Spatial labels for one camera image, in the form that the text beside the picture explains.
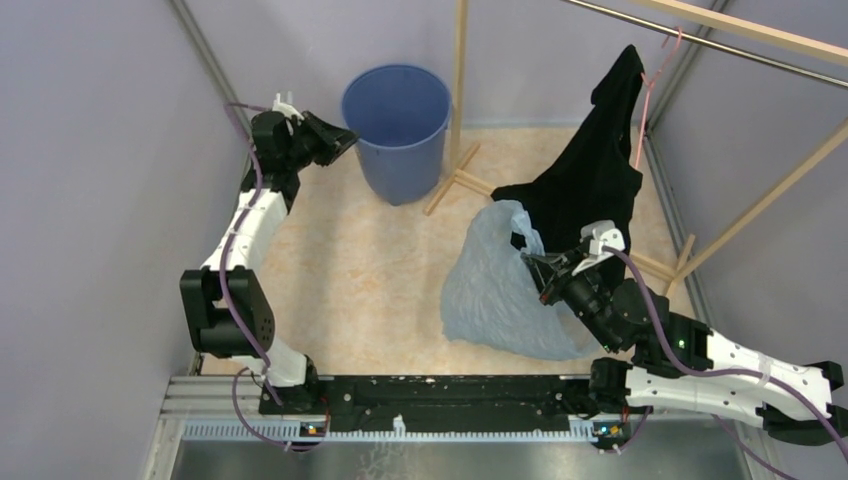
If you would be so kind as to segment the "light blue trash bag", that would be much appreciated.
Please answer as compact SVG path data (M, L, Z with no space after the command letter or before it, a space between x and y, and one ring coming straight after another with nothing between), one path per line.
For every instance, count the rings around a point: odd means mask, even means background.
M443 283L443 334L542 360L576 360L598 352L600 343L565 303L539 301L522 255L544 252L520 202L496 201L482 208Z

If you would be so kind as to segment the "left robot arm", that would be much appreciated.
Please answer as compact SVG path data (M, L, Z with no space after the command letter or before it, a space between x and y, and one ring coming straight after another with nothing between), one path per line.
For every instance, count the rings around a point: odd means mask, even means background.
M196 352L260 375L275 402L308 413L321 397L314 364L277 337L258 271L293 207L300 172L331 165L358 136L309 111L264 110L236 128L250 160L237 207L218 246L179 281L190 340Z

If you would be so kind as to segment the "blue plastic trash bin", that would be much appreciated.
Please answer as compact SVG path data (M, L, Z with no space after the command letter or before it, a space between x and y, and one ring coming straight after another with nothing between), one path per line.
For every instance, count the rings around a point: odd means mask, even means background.
M359 136L364 178L383 201L414 203L436 187L452 116L451 92L440 77L410 64L369 69L344 90L341 113Z

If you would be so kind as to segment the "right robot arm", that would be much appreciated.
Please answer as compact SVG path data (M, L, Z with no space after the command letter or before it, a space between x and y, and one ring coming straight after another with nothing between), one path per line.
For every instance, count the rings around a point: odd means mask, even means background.
M847 447L847 410L833 394L839 364L797 365L671 311L640 274L608 286L579 251L522 257L544 305L565 304L608 356L590 367L586 397L600 412L647 407L706 413L799 446Z

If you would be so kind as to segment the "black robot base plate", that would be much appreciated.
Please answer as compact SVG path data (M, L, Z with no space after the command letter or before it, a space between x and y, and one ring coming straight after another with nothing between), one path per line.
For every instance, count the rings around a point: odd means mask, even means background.
M619 416L586 377L560 375L320 376L262 391L262 416L315 415L333 433L388 432L400 417L411 433L564 432L599 414Z

